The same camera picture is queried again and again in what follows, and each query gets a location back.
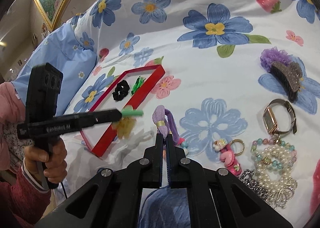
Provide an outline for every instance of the blue cloth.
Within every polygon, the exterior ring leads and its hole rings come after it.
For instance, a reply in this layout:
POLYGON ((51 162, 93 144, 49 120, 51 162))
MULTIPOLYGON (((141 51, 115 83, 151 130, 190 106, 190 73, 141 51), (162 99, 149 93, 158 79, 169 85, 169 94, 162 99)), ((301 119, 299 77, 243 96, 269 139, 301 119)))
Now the blue cloth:
POLYGON ((61 92, 57 101, 56 115, 59 116, 64 113, 74 95, 86 81, 96 60, 96 53, 80 46, 70 24, 63 24, 41 42, 12 83, 22 102, 26 104, 31 69, 39 64, 53 65, 63 73, 61 92))
POLYGON ((187 190, 166 186, 150 193, 143 203, 138 227, 191 227, 187 190))

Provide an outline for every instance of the pearl necklace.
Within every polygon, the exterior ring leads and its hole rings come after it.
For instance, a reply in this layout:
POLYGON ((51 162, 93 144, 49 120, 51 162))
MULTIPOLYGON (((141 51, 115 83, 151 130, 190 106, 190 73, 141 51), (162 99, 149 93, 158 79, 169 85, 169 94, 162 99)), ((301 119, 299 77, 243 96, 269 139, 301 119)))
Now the pearl necklace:
POLYGON ((282 146, 271 145, 261 153, 256 150, 252 151, 252 156, 256 160, 255 175, 259 186, 265 188, 269 194, 266 202, 271 207, 275 205, 274 209, 277 207, 285 208, 287 201, 294 196, 294 190, 298 185, 297 181, 291 177, 292 153, 282 146), (271 164, 271 157, 279 160, 276 169, 274 164, 271 164), (270 180, 268 171, 272 170, 278 170, 280 174, 280 179, 277 182, 270 180))

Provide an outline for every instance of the finger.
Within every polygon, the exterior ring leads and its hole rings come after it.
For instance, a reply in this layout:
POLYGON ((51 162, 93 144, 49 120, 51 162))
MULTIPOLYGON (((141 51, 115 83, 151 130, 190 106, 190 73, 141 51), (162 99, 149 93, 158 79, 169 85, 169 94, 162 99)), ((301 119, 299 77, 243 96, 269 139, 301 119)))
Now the finger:
POLYGON ((60 154, 53 154, 45 165, 47 166, 47 168, 58 167, 64 161, 66 156, 67 156, 67 151, 66 149, 64 149, 63 151, 60 152, 60 154))
POLYGON ((67 163, 65 161, 62 164, 55 168, 47 168, 44 170, 44 176, 47 178, 57 178, 60 177, 63 172, 66 170, 67 163))
POLYGON ((24 155, 26 160, 47 162, 49 160, 49 154, 42 149, 34 146, 27 146, 24 148, 24 155))
POLYGON ((57 143, 53 146, 53 154, 60 154, 66 149, 66 146, 62 139, 59 139, 57 143))
POLYGON ((60 177, 48 178, 48 181, 54 184, 58 184, 58 183, 61 183, 66 176, 67 176, 67 171, 65 170, 60 177))

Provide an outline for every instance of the watch face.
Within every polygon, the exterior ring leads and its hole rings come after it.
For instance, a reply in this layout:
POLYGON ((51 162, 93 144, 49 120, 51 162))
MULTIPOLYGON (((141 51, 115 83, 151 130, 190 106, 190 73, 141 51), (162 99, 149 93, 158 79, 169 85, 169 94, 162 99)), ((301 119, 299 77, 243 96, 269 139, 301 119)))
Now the watch face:
POLYGON ((277 129, 277 122, 272 110, 268 107, 263 114, 263 121, 268 133, 273 133, 277 129))

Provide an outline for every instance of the device handle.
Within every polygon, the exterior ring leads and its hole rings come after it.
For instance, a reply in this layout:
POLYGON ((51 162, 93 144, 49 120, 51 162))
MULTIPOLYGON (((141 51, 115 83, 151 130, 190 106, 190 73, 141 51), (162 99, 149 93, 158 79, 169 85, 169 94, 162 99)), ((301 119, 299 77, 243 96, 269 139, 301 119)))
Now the device handle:
MULTIPOLYGON (((58 142, 59 138, 60 137, 58 136, 58 137, 34 139, 34 146, 46 151, 49 154, 49 157, 51 157, 53 153, 52 148, 58 142)), ((49 182, 48 178, 44 176, 43 171, 47 168, 44 162, 37 162, 37 167, 38 167, 38 173, 41 177, 42 187, 45 190, 55 189, 59 186, 59 184, 54 184, 49 182)))

